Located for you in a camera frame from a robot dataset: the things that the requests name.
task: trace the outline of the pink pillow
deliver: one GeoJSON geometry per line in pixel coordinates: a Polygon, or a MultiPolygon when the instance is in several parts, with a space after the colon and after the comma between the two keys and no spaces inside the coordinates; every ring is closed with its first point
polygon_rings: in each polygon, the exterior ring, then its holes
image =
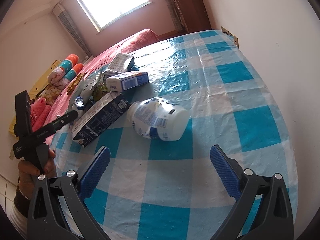
{"type": "Polygon", "coordinates": [[[44,107],[44,110],[42,111],[42,113],[39,115],[38,119],[35,121],[34,125],[32,126],[33,132],[40,129],[44,125],[44,122],[47,119],[47,117],[50,113],[50,110],[51,110],[51,106],[46,105],[44,107]]]}
{"type": "Polygon", "coordinates": [[[31,105],[31,126],[34,125],[40,114],[45,108],[47,100],[45,98],[38,98],[36,102],[31,105]]]}

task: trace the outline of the checkered bedsheet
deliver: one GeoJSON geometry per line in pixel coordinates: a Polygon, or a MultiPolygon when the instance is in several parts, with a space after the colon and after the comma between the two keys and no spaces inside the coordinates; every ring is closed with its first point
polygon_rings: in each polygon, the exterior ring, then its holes
{"type": "MultiPolygon", "coordinates": [[[[264,82],[230,38],[204,31],[132,54],[150,83],[131,90],[129,100],[159,96],[188,109],[182,138],[145,139],[125,114],[86,148],[72,141],[68,127],[51,145],[59,175],[91,159],[102,145],[110,148],[110,164],[85,203],[111,239],[210,239],[235,202],[210,162],[214,144],[258,175],[281,173],[295,217],[298,179],[286,125],[264,82]]],[[[253,210],[258,205],[256,200],[253,210]]]]}

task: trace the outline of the qr code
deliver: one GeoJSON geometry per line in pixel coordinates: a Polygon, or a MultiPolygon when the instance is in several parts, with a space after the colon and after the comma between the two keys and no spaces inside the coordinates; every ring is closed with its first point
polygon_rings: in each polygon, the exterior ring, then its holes
{"type": "Polygon", "coordinates": [[[121,108],[121,109],[123,109],[124,107],[126,107],[127,106],[127,103],[124,101],[124,100],[120,100],[120,102],[119,102],[119,104],[118,104],[118,106],[121,108]]]}

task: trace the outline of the plastic sheet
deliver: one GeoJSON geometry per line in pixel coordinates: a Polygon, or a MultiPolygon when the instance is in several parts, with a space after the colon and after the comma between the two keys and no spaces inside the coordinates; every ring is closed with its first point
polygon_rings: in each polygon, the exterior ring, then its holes
{"type": "Polygon", "coordinates": [[[123,115],[85,149],[71,141],[68,128],[52,141],[60,174],[102,145],[110,148],[110,164],[85,203],[112,239],[210,239],[235,201],[210,162],[214,144],[258,175],[281,173],[295,216],[298,180],[287,128],[264,82],[228,36],[193,33],[132,55],[135,70],[147,71],[150,83],[127,98],[162,97],[189,110],[181,139],[143,138],[123,115]]]}

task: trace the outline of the metal screw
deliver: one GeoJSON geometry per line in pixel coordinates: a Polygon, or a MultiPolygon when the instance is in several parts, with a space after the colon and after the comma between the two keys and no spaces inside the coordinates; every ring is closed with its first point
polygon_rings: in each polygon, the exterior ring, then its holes
{"type": "Polygon", "coordinates": [[[248,176],[251,176],[253,174],[253,171],[250,170],[250,169],[245,169],[244,170],[244,174],[248,175],[248,176]]]}
{"type": "Polygon", "coordinates": [[[281,174],[279,174],[279,173],[276,173],[276,174],[275,174],[275,177],[276,177],[276,179],[282,179],[282,176],[281,176],[281,174]]]}
{"type": "Polygon", "coordinates": [[[73,171],[73,170],[67,172],[67,176],[68,176],[68,177],[72,177],[72,176],[74,176],[75,174],[76,174],[76,172],[73,171]]]}
{"type": "Polygon", "coordinates": [[[45,175],[44,174],[39,175],[38,179],[39,180],[44,180],[45,179],[45,175]]]}

